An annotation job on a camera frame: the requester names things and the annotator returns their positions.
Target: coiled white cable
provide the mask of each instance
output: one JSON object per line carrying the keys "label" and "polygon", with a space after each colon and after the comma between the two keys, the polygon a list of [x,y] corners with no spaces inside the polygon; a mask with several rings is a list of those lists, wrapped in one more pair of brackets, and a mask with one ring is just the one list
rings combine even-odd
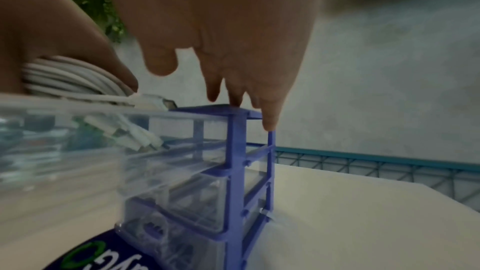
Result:
{"label": "coiled white cable", "polygon": [[[23,82],[33,95],[93,103],[111,103],[136,108],[167,111],[160,96],[134,93],[113,74],[93,64],[64,56],[36,59],[23,67]],[[77,128],[78,121],[72,122]],[[82,124],[94,127],[118,146],[134,151],[158,150],[162,140],[154,133],[130,122],[121,114],[93,114],[83,117]]]}

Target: table surface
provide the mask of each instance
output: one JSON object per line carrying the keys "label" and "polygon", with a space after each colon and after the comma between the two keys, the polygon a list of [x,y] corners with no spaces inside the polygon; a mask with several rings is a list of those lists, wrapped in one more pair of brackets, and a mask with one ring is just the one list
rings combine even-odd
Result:
{"label": "table surface", "polygon": [[[249,270],[478,269],[480,214],[415,183],[276,165],[274,221]],[[0,247],[3,268],[40,270],[113,227],[119,205]]]}

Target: dark blue sticker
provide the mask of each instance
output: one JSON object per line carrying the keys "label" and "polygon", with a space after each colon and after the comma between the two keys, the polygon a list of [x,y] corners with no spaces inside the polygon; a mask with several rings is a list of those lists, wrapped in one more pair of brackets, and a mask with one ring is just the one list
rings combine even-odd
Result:
{"label": "dark blue sticker", "polygon": [[162,270],[155,260],[128,245],[115,231],[97,235],[43,270]]}

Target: green circle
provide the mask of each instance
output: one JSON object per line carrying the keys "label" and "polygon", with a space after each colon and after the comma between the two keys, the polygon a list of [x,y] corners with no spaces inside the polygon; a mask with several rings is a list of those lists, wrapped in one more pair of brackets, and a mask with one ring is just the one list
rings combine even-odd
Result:
{"label": "green circle", "polygon": [[[104,251],[107,244],[104,241],[96,240],[93,242],[85,243],[81,246],[76,247],[72,251],[70,251],[61,261],[60,268],[61,269],[75,269],[83,267],[87,264],[93,262],[97,257],[99,257]],[[77,253],[82,252],[83,250],[89,249],[91,247],[96,247],[96,251],[93,256],[86,258],[80,261],[74,261],[73,258]]]}

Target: teal trim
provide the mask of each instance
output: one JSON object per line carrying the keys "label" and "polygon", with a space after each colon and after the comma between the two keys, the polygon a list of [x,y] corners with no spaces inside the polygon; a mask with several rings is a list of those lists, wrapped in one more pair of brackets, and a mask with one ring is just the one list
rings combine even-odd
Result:
{"label": "teal trim", "polygon": [[370,161],[370,162],[480,172],[480,164],[474,164],[474,163],[436,161],[436,160],[403,158],[403,157],[394,157],[394,156],[381,156],[381,155],[334,152],[334,151],[323,151],[323,150],[299,149],[299,148],[289,148],[289,147],[283,147],[283,146],[278,146],[275,148],[275,150],[277,152],[284,152],[284,153],[317,155],[317,156],[326,156],[326,157],[333,157],[333,158]]}

